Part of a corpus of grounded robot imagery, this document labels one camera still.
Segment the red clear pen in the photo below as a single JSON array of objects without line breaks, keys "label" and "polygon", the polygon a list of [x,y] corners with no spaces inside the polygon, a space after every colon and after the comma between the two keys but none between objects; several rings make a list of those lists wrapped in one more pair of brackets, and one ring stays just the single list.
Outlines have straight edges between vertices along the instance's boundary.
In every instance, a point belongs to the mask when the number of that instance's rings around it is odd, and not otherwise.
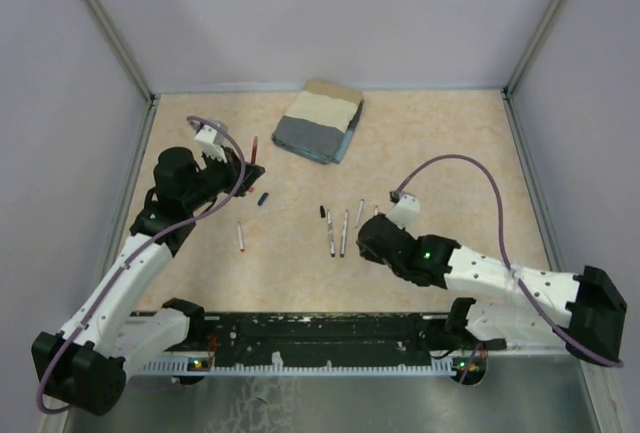
[{"label": "red clear pen", "polygon": [[254,138],[252,140],[252,150],[251,150],[251,163],[252,164],[256,163],[257,154],[258,154],[258,147],[259,147],[259,138],[258,138],[258,136],[254,136]]}]

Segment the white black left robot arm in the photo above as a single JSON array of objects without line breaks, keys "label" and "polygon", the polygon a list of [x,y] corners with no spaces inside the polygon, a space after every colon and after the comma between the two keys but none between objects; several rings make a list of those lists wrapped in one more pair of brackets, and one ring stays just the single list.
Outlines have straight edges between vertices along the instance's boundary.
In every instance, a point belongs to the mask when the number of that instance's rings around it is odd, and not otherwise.
[{"label": "white black left robot arm", "polygon": [[198,164],[185,147],[159,154],[154,185],[110,270],[57,333],[42,332],[34,340],[36,405],[42,413],[76,407],[104,415],[130,378],[160,353],[178,345],[194,350],[206,342],[204,309],[186,300],[171,299],[141,325],[125,325],[196,223],[245,196],[265,172],[229,147],[219,158],[203,159]]}]

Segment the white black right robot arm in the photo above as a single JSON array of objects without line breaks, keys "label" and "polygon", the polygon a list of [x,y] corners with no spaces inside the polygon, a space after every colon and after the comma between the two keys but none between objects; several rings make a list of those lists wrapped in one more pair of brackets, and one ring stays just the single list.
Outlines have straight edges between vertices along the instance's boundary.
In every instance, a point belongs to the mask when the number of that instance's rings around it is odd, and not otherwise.
[{"label": "white black right robot arm", "polygon": [[361,257],[405,281],[459,293],[446,323],[448,340],[458,348],[499,340],[562,345],[592,364],[622,364],[627,303],[600,268],[507,267],[454,239],[413,237],[383,214],[362,225],[357,245]]}]

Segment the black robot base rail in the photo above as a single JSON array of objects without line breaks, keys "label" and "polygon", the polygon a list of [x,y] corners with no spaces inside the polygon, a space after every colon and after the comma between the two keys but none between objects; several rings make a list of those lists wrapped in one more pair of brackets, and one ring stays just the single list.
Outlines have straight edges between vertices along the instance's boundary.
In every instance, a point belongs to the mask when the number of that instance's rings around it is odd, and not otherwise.
[{"label": "black robot base rail", "polygon": [[444,314],[209,312],[196,339],[170,347],[142,375],[454,376],[478,341]]}]

